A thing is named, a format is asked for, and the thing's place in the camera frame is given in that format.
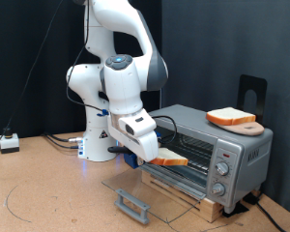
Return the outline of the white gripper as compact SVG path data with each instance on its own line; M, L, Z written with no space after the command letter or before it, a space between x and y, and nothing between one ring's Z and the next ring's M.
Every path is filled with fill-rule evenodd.
M131 115L110 114L107 125L110 135L138 156L138 165L158 156L157 125L145 109Z

